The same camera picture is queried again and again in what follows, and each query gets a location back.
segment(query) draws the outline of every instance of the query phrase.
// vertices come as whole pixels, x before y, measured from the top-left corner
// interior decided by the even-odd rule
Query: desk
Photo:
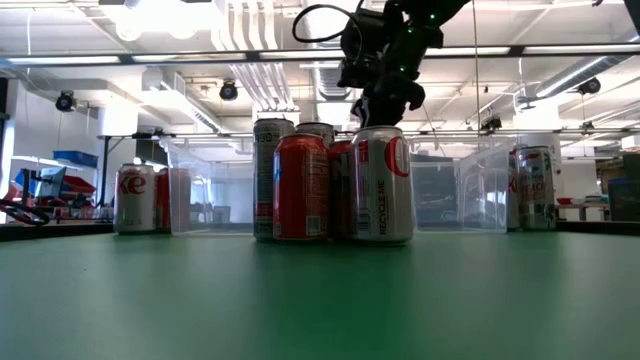
[[[597,208],[603,210],[609,210],[609,204],[607,203],[584,203],[584,204],[569,204],[569,205],[556,205],[557,209],[578,209],[580,211],[580,221],[587,221],[587,209]]]
[[[638,254],[573,233],[6,242],[0,359],[636,360]]]

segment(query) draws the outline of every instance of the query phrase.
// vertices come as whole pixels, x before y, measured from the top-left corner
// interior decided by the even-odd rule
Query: security camera
[[[56,109],[62,112],[74,112],[78,102],[73,97],[73,91],[65,90],[60,93],[60,97],[56,100]]]
[[[597,94],[601,88],[602,84],[600,84],[600,80],[593,78],[578,86],[578,93],[580,93],[580,95]]]
[[[220,89],[220,98],[224,101],[233,101],[238,98],[238,88],[235,80],[225,80]]]

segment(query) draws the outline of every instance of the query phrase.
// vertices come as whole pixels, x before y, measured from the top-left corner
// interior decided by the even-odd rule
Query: computer monitor
[[[36,197],[59,197],[66,173],[66,167],[42,169],[38,188],[36,189]]]

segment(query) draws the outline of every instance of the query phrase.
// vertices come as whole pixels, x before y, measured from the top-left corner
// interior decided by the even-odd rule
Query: silver soda can
[[[253,235],[273,239],[273,153],[280,138],[295,133],[293,122],[260,119],[253,127]]]
[[[156,228],[156,174],[148,165],[124,164],[116,174],[114,230],[119,234]]]
[[[507,230],[510,231],[520,227],[517,163],[516,149],[513,149],[509,152],[509,192],[507,193]]]
[[[336,139],[333,125],[321,122],[306,122],[296,126],[296,132],[299,134],[313,134],[322,138],[324,146],[328,148]]]
[[[402,130],[372,126],[352,141],[355,239],[402,244],[413,237],[409,144]]]
[[[516,151],[520,193],[520,226],[525,230],[556,228],[553,173],[548,146]]]

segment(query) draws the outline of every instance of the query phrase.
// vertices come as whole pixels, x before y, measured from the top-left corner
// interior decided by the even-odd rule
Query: cable
[[[358,9],[360,8],[360,6],[362,6],[363,2],[364,2],[364,0],[360,0],[360,3],[358,3]],[[333,40],[333,39],[335,39],[335,38],[337,38],[339,36],[342,36],[342,34],[344,33],[344,30],[342,30],[342,31],[340,31],[338,33],[335,33],[333,35],[323,37],[323,38],[307,39],[307,38],[301,38],[301,37],[298,36],[298,23],[308,13],[312,12],[313,10],[318,10],[318,9],[336,10],[338,12],[343,13],[344,15],[346,15],[347,17],[349,17],[349,19],[351,19],[353,21],[353,25],[355,26],[356,30],[358,30],[358,36],[360,36],[360,46],[358,47],[358,56],[356,57],[356,60],[360,60],[360,53],[362,52],[362,44],[364,43],[364,37],[362,36],[362,31],[360,31],[360,25],[358,24],[358,19],[352,13],[350,13],[347,10],[344,10],[344,9],[342,9],[340,7],[337,7],[335,5],[316,4],[316,5],[311,5],[308,8],[302,10],[300,12],[300,14],[298,14],[298,16],[296,16],[296,18],[293,20],[293,26],[292,26],[292,29],[291,29],[291,33],[293,35],[293,38],[296,41],[301,42],[303,44],[315,44],[315,43],[320,43],[320,42],[331,41],[331,40]]]
[[[438,143],[438,147],[440,148],[440,151],[442,151],[442,156],[447,157],[447,154],[444,152],[444,148],[442,147],[442,144],[440,144],[440,140],[438,140],[438,135],[436,134],[436,128],[433,127],[433,123],[431,122],[431,117],[429,116],[429,112],[427,111],[427,107],[424,105],[424,103],[422,104],[422,110],[424,110],[424,113],[427,115],[427,121],[429,122],[429,126],[431,126],[431,131],[433,131],[433,137],[436,139],[436,142]]]

